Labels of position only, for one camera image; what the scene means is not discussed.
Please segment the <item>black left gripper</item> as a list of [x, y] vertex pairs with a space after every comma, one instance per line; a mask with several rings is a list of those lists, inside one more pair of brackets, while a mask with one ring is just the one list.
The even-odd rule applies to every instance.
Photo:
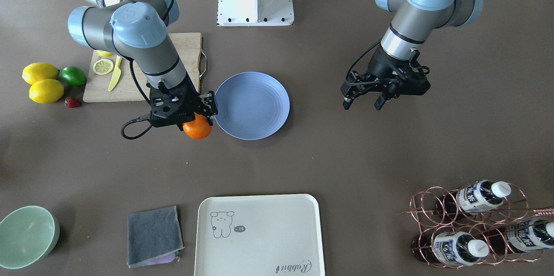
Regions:
[[424, 95], [431, 83], [427, 79], [429, 68], [418, 63], [419, 55], [418, 49], [411, 48], [408, 59], [400, 60], [386, 53], [381, 45], [376, 46], [365, 73], [358, 73], [350, 67], [340, 88], [344, 110], [351, 107], [353, 99], [368, 92], [380, 93], [374, 103], [377, 111], [400, 95]]

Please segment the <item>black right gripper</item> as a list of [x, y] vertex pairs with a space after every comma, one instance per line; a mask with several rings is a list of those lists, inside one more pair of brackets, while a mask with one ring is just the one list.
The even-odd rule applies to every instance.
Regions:
[[166, 83], [159, 81], [158, 88], [148, 84], [150, 89], [151, 112], [148, 119], [150, 125], [160, 128], [176, 125], [184, 131], [184, 123], [196, 119], [200, 115], [209, 126], [214, 124], [214, 116], [218, 114], [213, 91], [200, 94], [189, 75], [176, 87], [168, 88]]

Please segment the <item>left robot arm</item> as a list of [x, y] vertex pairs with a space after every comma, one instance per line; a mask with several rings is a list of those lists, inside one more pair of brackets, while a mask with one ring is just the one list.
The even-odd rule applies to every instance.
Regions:
[[463, 26], [483, 11], [483, 0], [375, 0], [381, 9], [394, 13], [383, 37], [369, 47], [373, 52], [367, 71], [348, 69], [341, 86], [344, 109], [367, 93], [380, 93], [374, 106], [399, 96], [421, 96], [431, 87], [429, 68], [418, 63], [421, 47], [434, 29]]

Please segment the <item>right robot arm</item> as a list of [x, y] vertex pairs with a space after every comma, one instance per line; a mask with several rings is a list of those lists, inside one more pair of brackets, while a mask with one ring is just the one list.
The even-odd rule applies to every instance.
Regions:
[[182, 126], [203, 115], [213, 125], [213, 91], [200, 94], [172, 43], [167, 26], [178, 19], [174, 0], [85, 0], [71, 12], [68, 30], [81, 45], [134, 61], [147, 78], [151, 111], [133, 122]]

